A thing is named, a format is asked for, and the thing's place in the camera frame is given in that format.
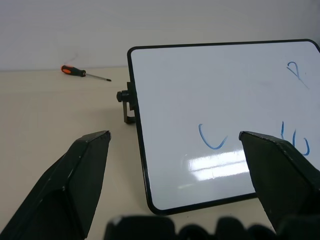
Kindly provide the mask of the orange and black screwdriver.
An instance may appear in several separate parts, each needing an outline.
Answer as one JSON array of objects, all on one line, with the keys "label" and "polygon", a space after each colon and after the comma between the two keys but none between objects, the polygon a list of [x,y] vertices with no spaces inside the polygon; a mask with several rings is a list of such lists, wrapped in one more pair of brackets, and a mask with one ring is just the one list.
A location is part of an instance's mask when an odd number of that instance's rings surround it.
[{"label": "orange and black screwdriver", "polygon": [[70,66],[70,65],[62,65],[60,70],[66,74],[66,75],[70,75],[70,76],[76,76],[76,77],[92,77],[92,78],[96,78],[99,80],[103,80],[103,81],[107,81],[107,82],[111,82],[112,80],[109,78],[105,78],[105,77],[101,77],[101,76],[97,76],[97,75],[93,75],[93,74],[89,74],[87,73],[85,70],[83,69],[79,69],[76,68],[74,66]]}]

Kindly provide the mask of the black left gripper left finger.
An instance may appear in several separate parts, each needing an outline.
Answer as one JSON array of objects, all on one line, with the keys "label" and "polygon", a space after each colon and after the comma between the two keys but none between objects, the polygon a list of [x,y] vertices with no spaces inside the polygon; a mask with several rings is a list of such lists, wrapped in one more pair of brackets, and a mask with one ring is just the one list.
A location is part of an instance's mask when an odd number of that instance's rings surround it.
[{"label": "black left gripper left finger", "polygon": [[36,182],[0,240],[85,240],[100,199],[111,133],[86,134]]}]

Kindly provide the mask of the black-framed whiteboard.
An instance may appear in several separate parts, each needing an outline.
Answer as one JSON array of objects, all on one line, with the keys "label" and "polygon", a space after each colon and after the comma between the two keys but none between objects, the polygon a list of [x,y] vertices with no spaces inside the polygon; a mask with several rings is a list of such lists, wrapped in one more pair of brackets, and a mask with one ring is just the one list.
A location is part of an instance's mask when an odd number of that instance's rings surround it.
[{"label": "black-framed whiteboard", "polygon": [[310,39],[127,52],[146,200],[170,215],[253,198],[241,131],[320,170],[320,47]]}]

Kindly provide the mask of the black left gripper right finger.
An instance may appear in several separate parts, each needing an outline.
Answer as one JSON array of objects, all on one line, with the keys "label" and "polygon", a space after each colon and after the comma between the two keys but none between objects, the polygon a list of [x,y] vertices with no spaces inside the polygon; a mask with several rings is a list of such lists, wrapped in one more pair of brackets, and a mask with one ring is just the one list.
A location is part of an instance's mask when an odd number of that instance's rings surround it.
[{"label": "black left gripper right finger", "polygon": [[241,131],[252,185],[275,230],[288,217],[320,217],[320,171],[291,143]]}]

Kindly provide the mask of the black whiteboard stand bracket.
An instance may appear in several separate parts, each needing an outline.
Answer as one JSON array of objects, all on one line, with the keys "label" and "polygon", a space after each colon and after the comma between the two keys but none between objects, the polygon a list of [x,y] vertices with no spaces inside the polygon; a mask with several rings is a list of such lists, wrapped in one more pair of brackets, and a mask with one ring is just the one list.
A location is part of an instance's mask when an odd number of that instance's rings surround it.
[{"label": "black whiteboard stand bracket", "polygon": [[136,107],[136,98],[134,96],[134,86],[132,82],[126,83],[127,89],[118,91],[116,99],[119,103],[122,103],[123,120],[126,124],[135,124],[136,117],[128,116],[128,110],[134,111]]}]

